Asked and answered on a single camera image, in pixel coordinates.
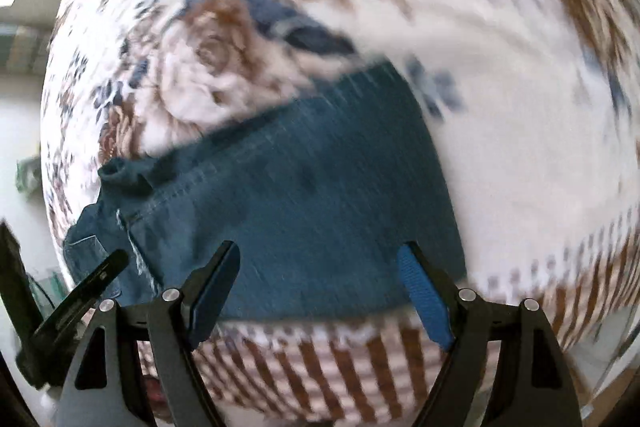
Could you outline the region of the floral bed quilt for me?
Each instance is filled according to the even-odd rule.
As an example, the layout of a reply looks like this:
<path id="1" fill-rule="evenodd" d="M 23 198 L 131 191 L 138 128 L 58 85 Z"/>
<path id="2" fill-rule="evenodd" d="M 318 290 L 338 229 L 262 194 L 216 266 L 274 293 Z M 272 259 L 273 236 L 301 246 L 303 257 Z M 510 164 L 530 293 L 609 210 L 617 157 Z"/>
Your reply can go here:
<path id="1" fill-rule="evenodd" d="M 62 0 L 41 102 L 66 243 L 100 168 L 158 156 L 379 58 L 430 130 L 483 296 L 539 300 L 562 348 L 639 311 L 639 0 Z"/>

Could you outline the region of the dark blue denim pants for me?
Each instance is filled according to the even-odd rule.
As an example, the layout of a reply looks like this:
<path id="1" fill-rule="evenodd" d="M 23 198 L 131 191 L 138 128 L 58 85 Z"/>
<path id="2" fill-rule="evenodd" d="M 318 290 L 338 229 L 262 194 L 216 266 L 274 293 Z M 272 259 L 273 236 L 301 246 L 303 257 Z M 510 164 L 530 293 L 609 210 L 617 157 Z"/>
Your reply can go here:
<path id="1" fill-rule="evenodd" d="M 454 210 L 421 107 L 387 62 L 165 155 L 115 158 L 68 231 L 80 281 L 112 251 L 123 305 L 178 287 L 225 241 L 241 266 L 226 320 L 351 319 L 404 305 L 409 241 L 461 280 Z"/>

